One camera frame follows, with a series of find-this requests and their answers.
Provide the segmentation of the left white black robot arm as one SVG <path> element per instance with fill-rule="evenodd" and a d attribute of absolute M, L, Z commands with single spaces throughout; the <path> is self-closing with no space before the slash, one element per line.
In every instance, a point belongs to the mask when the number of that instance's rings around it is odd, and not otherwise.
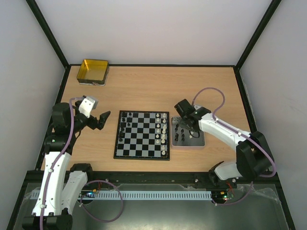
<path fill-rule="evenodd" d="M 98 101 L 91 97 L 72 98 L 52 107 L 52 132 L 44 141 L 45 169 L 37 202 L 29 217 L 24 217 L 24 230 L 70 230 L 77 198 L 91 178 L 89 163 L 73 165 L 65 182 L 73 146 L 85 127 L 103 129 L 111 112 L 98 118 L 91 115 Z"/>

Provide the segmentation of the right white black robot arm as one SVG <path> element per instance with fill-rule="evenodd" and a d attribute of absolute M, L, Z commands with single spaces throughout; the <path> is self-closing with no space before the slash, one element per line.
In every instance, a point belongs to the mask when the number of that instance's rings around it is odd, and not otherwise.
<path fill-rule="evenodd" d="M 236 128 L 219 119 L 204 107 L 195 107 L 186 99 L 175 105 L 180 125 L 192 132 L 208 133 L 231 147 L 236 153 L 235 161 L 222 161 L 209 170 L 209 182 L 221 187 L 228 179 L 244 178 L 249 182 L 257 177 L 276 174 L 276 165 L 265 136 Z"/>

